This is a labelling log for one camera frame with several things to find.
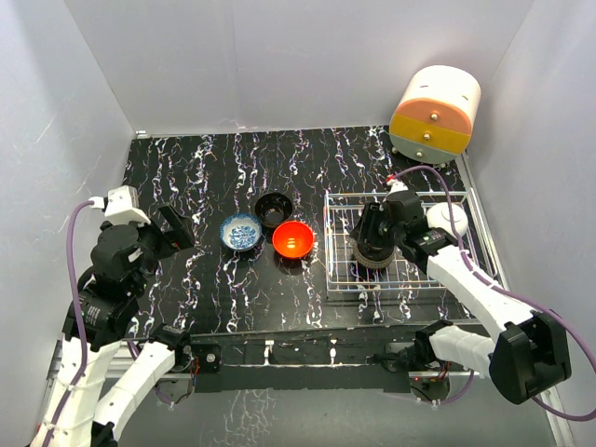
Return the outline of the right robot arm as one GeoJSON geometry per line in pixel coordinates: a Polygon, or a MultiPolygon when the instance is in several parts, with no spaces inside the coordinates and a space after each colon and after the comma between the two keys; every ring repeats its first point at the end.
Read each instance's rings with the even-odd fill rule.
{"type": "Polygon", "coordinates": [[[432,227],[420,197],[392,191],[365,204],[350,236],[360,264],[375,268],[394,251],[444,286],[481,323],[479,335],[450,321],[416,332],[413,361],[434,370],[454,362],[491,379],[509,402],[521,404],[572,375],[563,325],[500,286],[469,260],[456,227],[432,227]]]}

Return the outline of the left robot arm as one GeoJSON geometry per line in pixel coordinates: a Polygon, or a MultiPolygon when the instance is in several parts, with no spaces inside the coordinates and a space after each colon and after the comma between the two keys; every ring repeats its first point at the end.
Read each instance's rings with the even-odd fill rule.
{"type": "Polygon", "coordinates": [[[168,231],[133,204],[117,206],[105,198],[88,205],[101,207],[105,220],[85,274],[78,278],[74,261],[67,261],[73,300],[62,328],[56,383],[33,446],[116,446],[162,376],[183,371],[193,357],[189,333],[161,324],[116,384],[102,392],[159,262],[192,248],[195,240],[191,219],[170,204],[159,209],[168,231]]]}

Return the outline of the blue white patterned bowl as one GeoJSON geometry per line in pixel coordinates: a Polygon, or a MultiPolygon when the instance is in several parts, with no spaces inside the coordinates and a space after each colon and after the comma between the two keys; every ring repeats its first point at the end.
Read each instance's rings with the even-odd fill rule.
{"type": "Polygon", "coordinates": [[[260,221],[252,214],[237,213],[227,217],[220,226],[220,240],[232,251],[253,249],[262,237],[260,221]]]}

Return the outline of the brown ceramic bowl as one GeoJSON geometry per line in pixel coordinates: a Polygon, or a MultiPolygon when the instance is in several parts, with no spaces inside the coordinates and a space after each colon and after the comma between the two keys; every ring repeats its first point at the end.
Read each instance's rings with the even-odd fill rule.
{"type": "Polygon", "coordinates": [[[356,263],[366,269],[387,268],[394,260],[394,249],[391,249],[385,256],[382,251],[373,253],[373,257],[365,256],[358,247],[353,248],[353,256],[356,263]]]}

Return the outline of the red bowl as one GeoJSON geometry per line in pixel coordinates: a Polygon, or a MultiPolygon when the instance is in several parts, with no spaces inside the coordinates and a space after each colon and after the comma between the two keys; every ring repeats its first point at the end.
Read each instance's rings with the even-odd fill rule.
{"type": "Polygon", "coordinates": [[[287,221],[282,223],[272,237],[275,251],[288,259],[305,257],[314,246],[313,230],[303,222],[287,221]]]}

